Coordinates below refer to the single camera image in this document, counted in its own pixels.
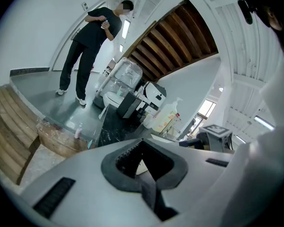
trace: door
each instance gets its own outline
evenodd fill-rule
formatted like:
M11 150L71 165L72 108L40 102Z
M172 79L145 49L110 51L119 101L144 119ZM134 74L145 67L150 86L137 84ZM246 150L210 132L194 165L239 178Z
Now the door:
M104 2L100 6L97 7L97 9L106 7L107 4ZM70 50L71 43L73 38L76 36L76 34L87 24L88 22L85 21L85 18L76 26L75 30L73 33L69 36L65 44L63 45L62 49L60 50L60 53L58 54L58 57L53 65L53 70L62 70L63 65L65 63L68 51ZM77 62L74 64L74 67L72 70L74 71L75 69L78 69L79 67L79 61L80 61L81 55L79 56Z

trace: white sneaker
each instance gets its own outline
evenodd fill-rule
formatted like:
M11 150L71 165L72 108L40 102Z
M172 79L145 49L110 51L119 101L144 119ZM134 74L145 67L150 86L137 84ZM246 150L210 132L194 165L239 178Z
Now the white sneaker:
M63 93L66 93L66 92L67 92L67 90L61 90L61 89L58 89L56 91L56 93L59 94L59 95L63 95Z
M76 96L76 99L79 100L79 103L80 103L82 106L85 106L85 105L86 105L86 101L85 101L85 100L78 98L78 96Z

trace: wall outlet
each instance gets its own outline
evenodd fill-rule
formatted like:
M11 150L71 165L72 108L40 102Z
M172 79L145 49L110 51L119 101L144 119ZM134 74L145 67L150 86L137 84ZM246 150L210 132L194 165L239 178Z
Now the wall outlet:
M87 6L87 3L86 3L86 2L83 2L83 3L81 4L81 6L83 7L83 10L84 10L84 11L86 11L86 10L89 9L89 7Z

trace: short black hair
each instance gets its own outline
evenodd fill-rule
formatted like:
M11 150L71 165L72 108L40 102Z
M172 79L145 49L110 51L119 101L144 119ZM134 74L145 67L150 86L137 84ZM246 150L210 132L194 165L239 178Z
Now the short black hair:
M121 2L123 4L123 9L129 9L130 11L133 11L133 2L130 0L124 0Z

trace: white appliance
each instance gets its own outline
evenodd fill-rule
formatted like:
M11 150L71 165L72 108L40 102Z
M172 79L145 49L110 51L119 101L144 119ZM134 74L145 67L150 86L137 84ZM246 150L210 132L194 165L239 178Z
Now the white appliance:
M156 115L167 96L165 88L154 82L147 82L143 87L140 87L138 91L135 91L134 95L142 100L136 110L143 108L145 103L148 103L149 106L145 111L153 116Z

